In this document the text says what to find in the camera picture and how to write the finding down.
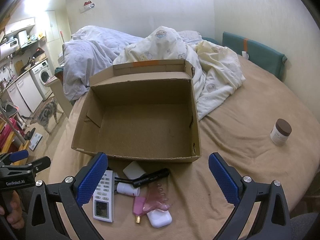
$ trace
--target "washing machine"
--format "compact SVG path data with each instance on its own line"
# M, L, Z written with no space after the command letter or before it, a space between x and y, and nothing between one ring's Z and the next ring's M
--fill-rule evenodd
M51 88L46 87L45 83L53 76L48 61L44 60L30 70L31 77L35 83L43 101L51 95Z

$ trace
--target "white cabinet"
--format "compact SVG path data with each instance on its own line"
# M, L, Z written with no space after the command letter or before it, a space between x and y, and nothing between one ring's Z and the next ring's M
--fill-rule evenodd
M5 36L6 37L15 36L18 32L21 32L23 30L27 30L27 33L29 33L34 25L35 25L34 18L29 18L29 19L8 24L5 27Z
M19 114L29 117L31 115L31 112L24 102L22 96L20 95L16 84L12 84L7 91L12 103L19 107Z
M48 45L50 58L53 63L53 68L56 69L57 67L59 67L58 58L59 58L60 53L62 52L61 40L57 39L54 41L50 41L47 43L47 45Z
M37 32L45 31L47 42L60 39L55 11L45 11L36 17Z
M60 39L55 11L48 11L53 40Z
M15 32L15 31L17 31L19 29L20 29L20 21L8 24L5 27L5 34L6 35L10 35L11 33Z
M34 111L42 101L42 96L40 95L39 90L33 82L30 73L27 72L15 83L29 109L34 113Z
M21 20L20 21L20 26L22 28L27 28L29 26L33 26L35 25L35 19L34 18L29 18L29 19L25 19L25 20Z

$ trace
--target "white pill bottle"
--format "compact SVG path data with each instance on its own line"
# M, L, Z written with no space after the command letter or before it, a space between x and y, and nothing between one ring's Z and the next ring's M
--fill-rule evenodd
M274 144L282 146L287 141L291 132L292 128L290 124L286 120L278 119L270 133L270 137Z

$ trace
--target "white wall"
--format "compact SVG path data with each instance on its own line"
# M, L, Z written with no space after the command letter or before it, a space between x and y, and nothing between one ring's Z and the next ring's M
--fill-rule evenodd
M70 41L71 40L71 31L68 21L68 14L67 9L63 8L61 10L56 10L56 20L58 25L58 30L62 31L64 41Z
M213 0L91 0L95 8L79 9L88 0L66 0L71 33L86 25L146 37L164 25L214 37Z
M215 37L224 31L284 53L284 83L320 121L320 30L301 0L214 0Z

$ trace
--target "teal cushion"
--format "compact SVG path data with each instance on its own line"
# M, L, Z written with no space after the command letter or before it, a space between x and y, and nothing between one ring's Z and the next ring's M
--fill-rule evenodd
M224 32L222 35L222 44L237 54L242 55L242 51L244 51L244 39L244 37ZM247 53L251 62L281 80L284 63L287 61L287 57L284 54L253 40L247 40Z
M219 45L219 46L222 46L219 42L217 42L217 41L216 41L215 39L213 39L213 38L202 37L202 39L205 40L205 41L210 41L210 42L213 43L213 44L217 44L217 45Z
M56 75L57 73L59 72L63 72L63 67L57 67L55 70L54 70L54 75Z

